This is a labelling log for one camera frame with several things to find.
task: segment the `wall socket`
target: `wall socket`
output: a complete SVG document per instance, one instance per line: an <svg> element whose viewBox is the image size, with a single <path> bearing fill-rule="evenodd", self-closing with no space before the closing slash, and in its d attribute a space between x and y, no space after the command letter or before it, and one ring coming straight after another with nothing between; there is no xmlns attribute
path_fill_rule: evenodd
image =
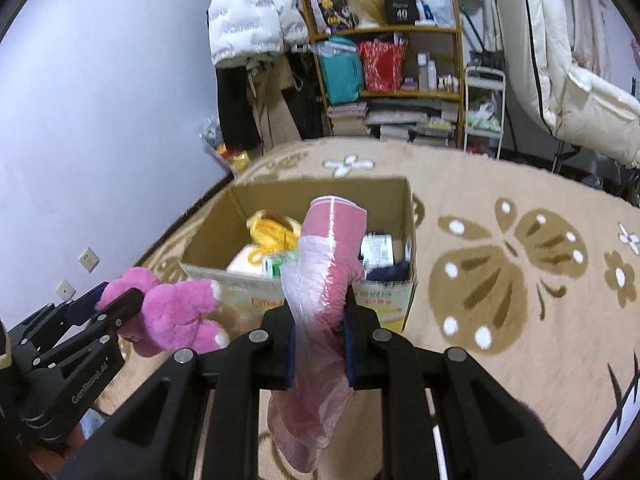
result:
<svg viewBox="0 0 640 480"><path fill-rule="evenodd" d="M80 264L91 273L95 267L100 263L100 258L93 252L91 247L88 247L82 256L80 256Z"/></svg>
<svg viewBox="0 0 640 480"><path fill-rule="evenodd" d="M56 294L59 295L62 301L70 300L75 293L76 293L76 290L71 286L71 283L69 283L67 280L62 280L58 285L58 288L56 289Z"/></svg>

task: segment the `brown butterfly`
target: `brown butterfly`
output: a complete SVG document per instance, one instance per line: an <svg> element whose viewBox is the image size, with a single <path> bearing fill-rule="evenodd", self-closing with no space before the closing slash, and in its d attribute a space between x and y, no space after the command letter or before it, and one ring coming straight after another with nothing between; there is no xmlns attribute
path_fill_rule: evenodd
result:
<svg viewBox="0 0 640 480"><path fill-rule="evenodd" d="M502 244L473 245L443 254L431 270L431 309L445 339L467 349L497 354L514 344L527 321L527 287L518 260L528 258L539 270L556 276L579 278L588 265L580 233L560 215L547 209L527 212L513 235L506 235L517 220L516 206L508 198L495 203L495 219ZM443 216L438 227L463 240L490 240L493 235L471 220ZM562 298L566 287L540 280L536 284L540 319L545 319L543 291Z"/></svg>

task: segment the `cardboard box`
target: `cardboard box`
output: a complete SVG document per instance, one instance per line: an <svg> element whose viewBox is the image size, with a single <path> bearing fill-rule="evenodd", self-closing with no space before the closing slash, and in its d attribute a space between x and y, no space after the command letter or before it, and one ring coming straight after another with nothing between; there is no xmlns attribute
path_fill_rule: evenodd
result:
<svg viewBox="0 0 640 480"><path fill-rule="evenodd" d="M188 245L182 268L192 280L216 280L223 303L243 315L262 314L284 303L279 278L225 269L252 240L246 220L260 209L277 211L302 222L311 201L337 195L367 210L367 231L393 237L394 260L410 258L410 279L402 283L357 282L358 304L373 308L382 325L401 332L415 284L415 226L412 194L405 178L300 178L263 184L228 186Z"/></svg>

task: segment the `white metal rack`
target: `white metal rack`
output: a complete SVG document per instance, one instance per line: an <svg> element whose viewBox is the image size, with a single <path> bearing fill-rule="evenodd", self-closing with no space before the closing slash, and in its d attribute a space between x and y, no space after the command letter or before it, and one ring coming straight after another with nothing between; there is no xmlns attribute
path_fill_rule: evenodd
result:
<svg viewBox="0 0 640 480"><path fill-rule="evenodd" d="M469 112L469 88L481 88L487 91L500 92L500 101L502 103L502 113L500 114L500 131L485 130L484 128L473 128L468 122L465 125L465 147L468 136L485 137L487 139L498 139L498 153L496 159L500 158L500 150L502 149L502 137L504 135L504 93L507 88L506 76L501 70L488 68L484 66L468 66L465 69L465 117Z"/></svg>

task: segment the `white flower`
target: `white flower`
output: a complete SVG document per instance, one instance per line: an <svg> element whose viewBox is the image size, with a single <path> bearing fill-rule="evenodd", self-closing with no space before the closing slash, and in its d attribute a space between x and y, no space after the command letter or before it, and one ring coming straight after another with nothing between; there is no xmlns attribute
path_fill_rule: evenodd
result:
<svg viewBox="0 0 640 480"><path fill-rule="evenodd" d="M322 165L328 170L335 170L334 177L345 176L351 170L371 170L373 162L370 160L358 160L357 155L347 155L344 160L326 160Z"/></svg>
<svg viewBox="0 0 640 480"><path fill-rule="evenodd" d="M638 249L638 242L640 242L640 238L638 238L638 236L633 233L629 234L622 224L619 223L618 227L620 228L618 239L623 244L628 245L636 256L639 256L640 249Z"/></svg>

